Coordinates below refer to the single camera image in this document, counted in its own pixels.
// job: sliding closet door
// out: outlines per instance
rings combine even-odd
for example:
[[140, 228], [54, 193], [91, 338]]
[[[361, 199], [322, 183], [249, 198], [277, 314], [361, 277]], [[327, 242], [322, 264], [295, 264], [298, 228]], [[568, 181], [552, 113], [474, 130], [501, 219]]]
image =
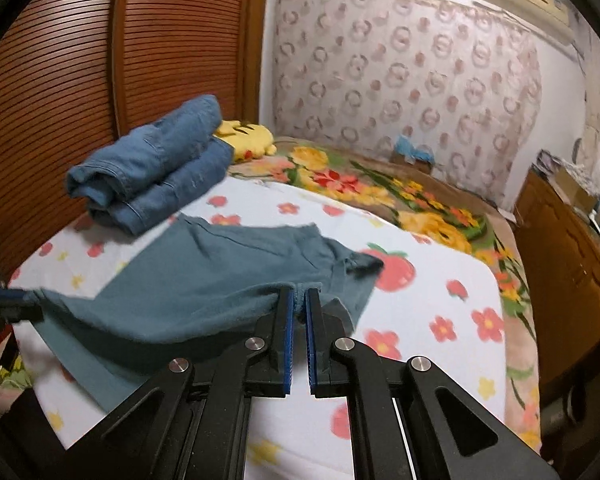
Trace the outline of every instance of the sliding closet door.
[[84, 211], [64, 174], [114, 140], [110, 0], [32, 0], [0, 40], [0, 270]]
[[237, 115], [246, 0], [116, 1], [121, 134], [206, 92], [218, 97], [224, 117]]

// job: wooden furniture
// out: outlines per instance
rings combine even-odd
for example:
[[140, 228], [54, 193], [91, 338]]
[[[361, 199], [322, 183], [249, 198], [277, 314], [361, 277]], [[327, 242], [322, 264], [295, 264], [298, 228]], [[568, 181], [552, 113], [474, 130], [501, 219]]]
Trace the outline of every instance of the wooden furniture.
[[[263, 7], [263, 0], [254, 1]], [[245, 48], [250, 0], [30, 0], [22, 6], [17, 17], [1, 16], [2, 29], [13, 22], [0, 40], [4, 276], [84, 211], [64, 190], [71, 166], [202, 93], [216, 95], [225, 118], [241, 119], [244, 92], [253, 97], [260, 81], [258, 73], [244, 84], [245, 64], [259, 59], [261, 43]]]
[[516, 242], [538, 336], [542, 395], [600, 348], [600, 237], [532, 170], [516, 217]]

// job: wooden cabinet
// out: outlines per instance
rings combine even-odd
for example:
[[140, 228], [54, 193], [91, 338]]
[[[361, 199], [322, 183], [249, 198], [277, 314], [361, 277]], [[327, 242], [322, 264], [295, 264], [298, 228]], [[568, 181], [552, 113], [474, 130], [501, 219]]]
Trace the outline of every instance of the wooden cabinet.
[[516, 203], [516, 216], [542, 390], [600, 343], [600, 238], [533, 171]]

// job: brown box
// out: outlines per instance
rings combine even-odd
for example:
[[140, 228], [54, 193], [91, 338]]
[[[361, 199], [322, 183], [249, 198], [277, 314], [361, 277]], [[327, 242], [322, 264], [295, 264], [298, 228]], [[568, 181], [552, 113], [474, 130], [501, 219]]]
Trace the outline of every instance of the brown box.
[[563, 195], [569, 199], [572, 206], [582, 209], [587, 214], [595, 207], [598, 199], [584, 191], [564, 168], [560, 168], [554, 174], [554, 181], [562, 190]]

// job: yellow plush toy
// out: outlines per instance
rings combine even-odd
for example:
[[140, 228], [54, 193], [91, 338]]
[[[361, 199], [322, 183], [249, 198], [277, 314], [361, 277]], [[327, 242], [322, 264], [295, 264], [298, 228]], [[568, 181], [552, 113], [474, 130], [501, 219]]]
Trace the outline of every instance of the yellow plush toy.
[[275, 155], [273, 135], [260, 124], [222, 121], [214, 135], [234, 148], [234, 162]]

